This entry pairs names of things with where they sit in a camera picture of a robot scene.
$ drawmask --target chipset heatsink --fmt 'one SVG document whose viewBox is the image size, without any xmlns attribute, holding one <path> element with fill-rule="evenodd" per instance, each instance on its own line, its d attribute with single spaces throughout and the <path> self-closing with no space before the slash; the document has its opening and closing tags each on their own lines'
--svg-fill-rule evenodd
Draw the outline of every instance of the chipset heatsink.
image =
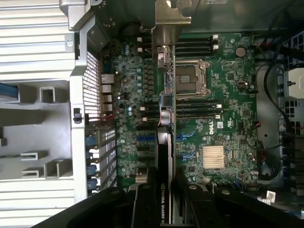
<svg viewBox="0 0 304 228">
<path fill-rule="evenodd" d="M 204 146 L 202 156 L 204 169 L 221 169 L 226 166 L 224 146 Z"/>
</svg>

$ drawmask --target vented metal panel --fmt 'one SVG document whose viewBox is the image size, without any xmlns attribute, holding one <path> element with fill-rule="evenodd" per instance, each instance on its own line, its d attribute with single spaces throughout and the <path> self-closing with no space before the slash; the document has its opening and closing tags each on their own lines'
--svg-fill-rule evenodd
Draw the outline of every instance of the vented metal panel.
<svg viewBox="0 0 304 228">
<path fill-rule="evenodd" d="M 90 121 L 96 121 L 101 113 L 99 61 L 90 52 L 87 53 L 87 67 L 83 83 L 85 114 L 88 114 Z"/>
<path fill-rule="evenodd" d="M 0 80 L 68 80 L 74 33 L 59 0 L 0 0 Z"/>
</svg>

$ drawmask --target black ram slot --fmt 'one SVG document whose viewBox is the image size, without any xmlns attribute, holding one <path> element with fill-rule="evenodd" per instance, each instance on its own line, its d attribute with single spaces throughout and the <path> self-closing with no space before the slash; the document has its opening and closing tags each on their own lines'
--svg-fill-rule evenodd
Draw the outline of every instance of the black ram slot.
<svg viewBox="0 0 304 228">
<path fill-rule="evenodd" d="M 203 57 L 203 56 L 211 56 L 212 52 L 210 51 L 199 51 L 199 52 L 176 52 L 175 56 L 177 58 L 182 57 Z"/>
<path fill-rule="evenodd" d="M 207 52 L 211 52 L 212 49 L 211 49 L 210 46 L 204 47 L 204 46 L 197 46 L 197 45 L 192 46 L 192 47 L 183 45 L 183 46 L 175 48 L 175 52 L 180 53 L 181 51 L 187 51 L 187 52 L 196 52 L 196 51 L 205 52 L 205 51 L 207 51 Z"/>
<path fill-rule="evenodd" d="M 222 113 L 222 110 L 220 109 L 217 109 L 217 110 L 214 110 L 214 109 L 178 109 L 176 110 L 176 113 L 177 114 L 182 114 L 182 113 L 185 113 L 185 114 L 213 114 L 213 113 L 216 113 L 216 114 L 220 114 Z"/>
<path fill-rule="evenodd" d="M 177 104 L 176 107 L 179 108 L 214 108 L 217 104 Z"/>
<path fill-rule="evenodd" d="M 207 38 L 180 38 L 178 39 L 177 43 L 180 42 L 212 42 L 213 39 L 212 37 L 207 37 Z"/>
<path fill-rule="evenodd" d="M 203 104 L 203 103 L 218 103 L 219 100 L 200 100 L 200 99 L 190 99 L 190 100 L 177 100 L 177 104 Z"/>
</svg>

